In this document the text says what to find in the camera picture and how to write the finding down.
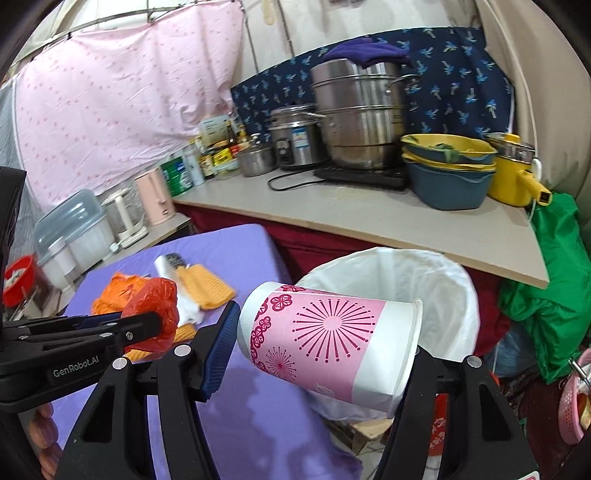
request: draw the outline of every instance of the yellow bowl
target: yellow bowl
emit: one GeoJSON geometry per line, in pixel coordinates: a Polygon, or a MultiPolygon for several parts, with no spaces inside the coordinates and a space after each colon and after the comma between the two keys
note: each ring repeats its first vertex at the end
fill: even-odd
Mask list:
{"type": "Polygon", "coordinates": [[[400,141],[415,155],[441,163],[492,164],[496,149],[484,140],[446,134],[412,134],[400,141]],[[449,145],[452,149],[440,148],[449,145]]]}
{"type": "Polygon", "coordinates": [[[442,163],[438,161],[428,160],[427,158],[419,157],[410,153],[406,148],[402,148],[402,157],[405,160],[422,163],[429,167],[440,168],[441,170],[459,170],[459,171],[495,171],[496,163],[492,165],[479,165],[476,163],[442,163]]]}

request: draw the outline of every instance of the finger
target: finger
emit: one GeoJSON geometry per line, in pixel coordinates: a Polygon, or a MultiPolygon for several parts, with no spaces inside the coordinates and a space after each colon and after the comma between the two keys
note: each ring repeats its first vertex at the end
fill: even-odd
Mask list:
{"type": "Polygon", "coordinates": [[[45,449],[57,442],[57,426],[52,419],[46,419],[35,413],[29,422],[29,435],[35,445],[40,449],[45,449]]]}
{"type": "Polygon", "coordinates": [[[53,480],[53,475],[47,472],[44,468],[41,468],[41,474],[45,480],[53,480]]]}
{"type": "Polygon", "coordinates": [[[59,464],[61,458],[61,453],[61,447],[56,443],[39,453],[39,463],[41,464],[41,468],[43,468],[51,476],[56,474],[57,465],[59,464]]]}
{"type": "Polygon", "coordinates": [[[53,405],[51,403],[46,403],[37,407],[37,411],[42,417],[50,419],[53,416],[53,405]]]}

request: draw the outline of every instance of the yellow pot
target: yellow pot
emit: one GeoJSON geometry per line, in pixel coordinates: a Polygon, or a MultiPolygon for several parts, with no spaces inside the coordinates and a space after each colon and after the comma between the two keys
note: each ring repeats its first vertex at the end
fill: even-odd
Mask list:
{"type": "Polygon", "coordinates": [[[534,158],[533,147],[512,134],[489,134],[486,139],[499,151],[489,197],[515,207],[525,207],[533,199],[549,205],[552,193],[540,183],[542,165],[534,158]]]}

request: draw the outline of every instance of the metal pipe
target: metal pipe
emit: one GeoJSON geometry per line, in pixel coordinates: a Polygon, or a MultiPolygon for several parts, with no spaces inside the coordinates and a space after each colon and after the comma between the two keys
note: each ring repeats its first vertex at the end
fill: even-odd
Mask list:
{"type": "Polygon", "coordinates": [[[258,62],[256,60],[255,46],[252,42],[251,29],[248,26],[248,15],[246,14],[246,7],[244,6],[244,2],[242,0],[240,0],[240,10],[242,10],[244,13],[244,26],[246,27],[246,34],[248,35],[248,43],[251,46],[252,60],[255,63],[255,70],[257,73],[260,73],[261,71],[259,70],[258,62]]]}
{"type": "Polygon", "coordinates": [[[285,13],[283,12],[283,6],[281,5],[281,0],[277,0],[277,7],[279,7],[279,14],[281,15],[281,22],[283,22],[283,29],[285,30],[285,36],[287,37],[287,43],[290,45],[290,53],[291,57],[295,57],[296,53],[294,52],[294,46],[291,42],[290,32],[287,29],[287,22],[285,21],[285,13]]]}
{"type": "MultiPolygon", "coordinates": [[[[217,0],[194,0],[194,4],[198,5],[198,4],[202,4],[202,3],[206,3],[206,2],[212,2],[212,1],[217,1],[217,0]]],[[[179,8],[183,8],[185,7],[185,5],[177,5],[176,7],[153,7],[153,8],[144,8],[142,10],[133,10],[131,12],[125,12],[125,13],[120,13],[120,14],[115,14],[115,15],[110,15],[108,17],[102,17],[102,18],[97,18],[96,20],[87,22],[85,24],[82,25],[78,25],[77,27],[71,28],[65,32],[60,33],[59,35],[55,35],[54,37],[51,37],[49,40],[47,40],[43,45],[37,47],[35,50],[33,50],[29,55],[27,55],[27,57],[29,56],[35,56],[37,55],[40,51],[42,51],[44,48],[49,47],[54,45],[55,43],[59,42],[60,40],[63,40],[64,38],[68,37],[68,36],[72,36],[72,34],[74,32],[80,31],[80,30],[84,30],[85,28],[88,27],[93,27],[94,25],[98,25],[101,23],[105,23],[105,22],[109,22],[111,20],[117,20],[119,18],[125,18],[125,17],[133,17],[134,15],[144,15],[147,14],[148,18],[150,19],[151,16],[155,13],[159,13],[159,12],[172,12],[174,10],[178,10],[179,8]]]]}

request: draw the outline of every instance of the pink sheet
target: pink sheet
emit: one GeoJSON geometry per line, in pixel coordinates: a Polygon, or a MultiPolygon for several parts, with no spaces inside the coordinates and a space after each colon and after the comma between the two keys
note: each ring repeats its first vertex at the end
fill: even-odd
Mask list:
{"type": "Polygon", "coordinates": [[[50,210],[100,194],[228,113],[242,12],[222,0],[152,25],[75,35],[19,74],[15,122],[31,190],[50,210]]]}

